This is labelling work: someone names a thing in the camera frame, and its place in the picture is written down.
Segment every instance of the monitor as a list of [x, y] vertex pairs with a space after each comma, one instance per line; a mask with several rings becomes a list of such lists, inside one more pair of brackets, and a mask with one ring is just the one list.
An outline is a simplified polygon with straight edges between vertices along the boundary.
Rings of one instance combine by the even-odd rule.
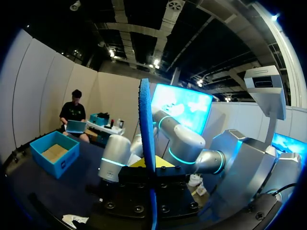
[[306, 159], [307, 143], [302, 141], [275, 133], [272, 146], [275, 147], [280, 154], [282, 152], [296, 152], [301, 156], [302, 162]]
[[152, 106], [174, 117], [180, 124], [202, 134], [213, 96], [171, 85], [157, 84]]

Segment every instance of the blue storage bin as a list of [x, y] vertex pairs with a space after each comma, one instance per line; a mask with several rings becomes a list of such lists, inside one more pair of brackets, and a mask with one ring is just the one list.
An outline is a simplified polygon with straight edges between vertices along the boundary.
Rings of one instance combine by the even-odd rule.
[[[42, 153], [55, 144], [67, 149], [67, 152], [56, 162], [52, 163], [44, 157]], [[78, 141], [75, 141], [57, 131], [30, 143], [32, 156], [36, 163], [57, 179], [59, 179], [67, 168], [77, 159], [79, 156], [79, 146], [80, 144]]]
[[96, 141], [106, 145], [107, 141], [109, 140], [111, 134], [105, 133], [105, 132], [100, 132], [100, 134], [97, 136]]
[[98, 126], [106, 126], [109, 122], [109, 119], [99, 118], [96, 116], [97, 114], [91, 114], [90, 122], [98, 125]]

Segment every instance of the laptop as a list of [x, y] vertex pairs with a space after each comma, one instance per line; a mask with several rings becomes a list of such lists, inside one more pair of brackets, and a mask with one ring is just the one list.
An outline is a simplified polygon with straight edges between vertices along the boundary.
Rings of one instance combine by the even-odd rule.
[[86, 122], [82, 121], [67, 121], [66, 132], [68, 133], [84, 133]]

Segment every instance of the man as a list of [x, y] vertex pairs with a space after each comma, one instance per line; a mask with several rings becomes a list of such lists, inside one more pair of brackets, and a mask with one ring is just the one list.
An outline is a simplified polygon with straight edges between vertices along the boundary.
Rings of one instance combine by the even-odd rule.
[[[72, 102], [66, 102], [59, 115], [60, 120], [63, 123], [61, 126], [61, 132], [66, 136], [68, 133], [65, 131], [64, 125], [67, 125], [68, 120], [85, 122], [85, 109], [83, 105], [79, 103], [81, 97], [81, 91], [75, 90], [72, 92]], [[72, 133], [72, 135], [86, 142], [90, 142], [88, 136], [85, 133]]]

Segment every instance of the blue sponge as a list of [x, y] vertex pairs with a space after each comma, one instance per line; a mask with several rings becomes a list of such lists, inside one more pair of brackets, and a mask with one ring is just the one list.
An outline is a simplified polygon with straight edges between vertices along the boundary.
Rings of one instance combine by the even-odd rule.
[[146, 168], [155, 173], [154, 130], [148, 79], [142, 79], [139, 91], [139, 118]]

